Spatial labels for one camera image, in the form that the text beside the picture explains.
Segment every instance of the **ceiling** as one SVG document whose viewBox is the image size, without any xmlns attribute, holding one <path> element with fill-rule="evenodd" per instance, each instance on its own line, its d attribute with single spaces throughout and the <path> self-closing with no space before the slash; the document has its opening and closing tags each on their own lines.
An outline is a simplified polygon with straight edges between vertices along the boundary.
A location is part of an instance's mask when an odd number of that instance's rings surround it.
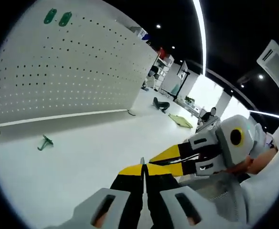
<svg viewBox="0 0 279 229">
<path fill-rule="evenodd" d="M 201 36 L 192 0 L 105 0 L 115 6 L 150 35 L 152 45 L 163 47 L 175 60 L 186 60 L 191 70 L 200 73 L 192 62 L 202 64 Z M 0 44 L 15 21 L 34 0 L 0 2 Z M 207 42 L 207 68 L 242 91 L 260 110 L 279 114 L 279 89 L 258 66 L 256 59 L 271 39 L 279 44 L 279 0 L 200 0 Z M 264 80 L 258 74 L 264 74 Z M 213 79 L 231 94 L 225 83 Z M 247 108 L 243 98 L 233 93 Z M 254 116 L 270 132 L 279 125 L 275 118 Z"/>
</svg>

